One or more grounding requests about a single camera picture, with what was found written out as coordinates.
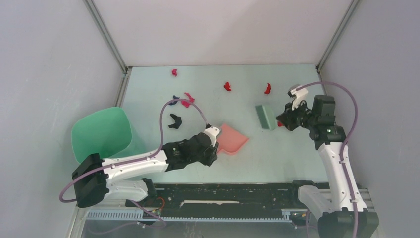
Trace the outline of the black paper scrap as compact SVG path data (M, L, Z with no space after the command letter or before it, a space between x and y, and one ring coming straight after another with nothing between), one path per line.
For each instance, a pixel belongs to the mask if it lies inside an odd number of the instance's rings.
M182 124L182 117L175 114L170 114L170 117L173 119L173 124L168 125L168 128L179 129Z

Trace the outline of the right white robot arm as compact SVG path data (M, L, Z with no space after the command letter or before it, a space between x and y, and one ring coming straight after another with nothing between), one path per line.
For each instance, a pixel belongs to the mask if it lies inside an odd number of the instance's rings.
M369 238L379 225L377 213L368 210L357 187L345 145L344 129L335 123L335 100L316 95L311 109L304 99L292 98L277 117L286 129L309 131L326 170L331 199L314 185L303 185L288 193L294 207L305 205L317 219L321 238Z

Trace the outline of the pink plastic dustpan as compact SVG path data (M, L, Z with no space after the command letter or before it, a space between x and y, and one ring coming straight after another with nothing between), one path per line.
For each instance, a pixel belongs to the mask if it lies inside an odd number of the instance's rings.
M217 136L219 143L217 154L235 155L248 142L249 138L227 124L220 127L221 133Z

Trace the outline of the green hand brush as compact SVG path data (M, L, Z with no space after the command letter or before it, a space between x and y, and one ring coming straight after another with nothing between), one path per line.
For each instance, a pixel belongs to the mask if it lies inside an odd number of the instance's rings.
M270 106L257 105L255 109L262 129L275 130L277 128L277 121Z

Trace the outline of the magenta paper scrap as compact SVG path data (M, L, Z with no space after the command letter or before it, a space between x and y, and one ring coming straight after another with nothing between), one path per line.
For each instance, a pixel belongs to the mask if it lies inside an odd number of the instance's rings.
M185 100L181 101L181 104L185 107L185 108L189 108L191 103L195 102L195 99L187 92L184 93L185 96L187 97Z

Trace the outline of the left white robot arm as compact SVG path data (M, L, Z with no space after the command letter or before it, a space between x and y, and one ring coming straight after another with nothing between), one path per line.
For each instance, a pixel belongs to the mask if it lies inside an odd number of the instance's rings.
M104 199L139 201L152 206L157 199L153 183L144 175L164 173L199 162L211 166L217 159L219 143L214 135L199 133L190 139L167 143L162 150L132 156L119 165L120 158L102 159L98 153L89 155L72 173L77 206L87 208Z

